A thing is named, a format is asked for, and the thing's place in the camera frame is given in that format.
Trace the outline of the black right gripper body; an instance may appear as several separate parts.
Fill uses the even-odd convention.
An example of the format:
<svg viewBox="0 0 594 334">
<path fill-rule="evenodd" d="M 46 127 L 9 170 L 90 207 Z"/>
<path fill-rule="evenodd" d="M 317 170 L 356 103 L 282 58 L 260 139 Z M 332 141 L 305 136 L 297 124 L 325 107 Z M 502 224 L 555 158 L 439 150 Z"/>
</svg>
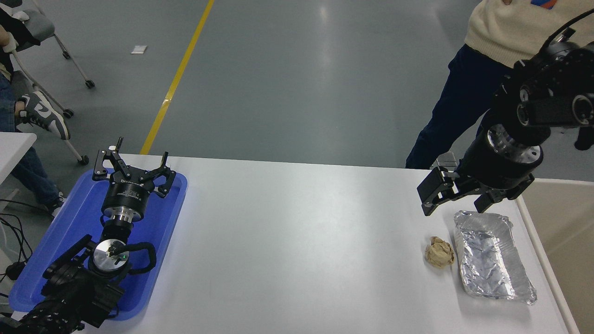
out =
<svg viewBox="0 0 594 334">
<path fill-rule="evenodd" d="M 533 183 L 543 158 L 539 145 L 526 146 L 508 134 L 480 134 L 458 165 L 458 190 L 515 199 Z"/>
</svg>

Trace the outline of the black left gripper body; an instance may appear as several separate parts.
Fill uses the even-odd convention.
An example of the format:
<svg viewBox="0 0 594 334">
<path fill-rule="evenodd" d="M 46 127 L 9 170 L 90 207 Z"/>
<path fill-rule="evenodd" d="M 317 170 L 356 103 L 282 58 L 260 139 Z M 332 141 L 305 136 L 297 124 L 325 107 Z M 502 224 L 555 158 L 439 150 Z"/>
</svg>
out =
<svg viewBox="0 0 594 334">
<path fill-rule="evenodd" d="M 116 207 L 126 207 L 137 214 L 146 212 L 150 193 L 155 185 L 152 180 L 135 183 L 110 174 L 110 186 L 101 207 L 104 214 L 109 214 Z"/>
</svg>

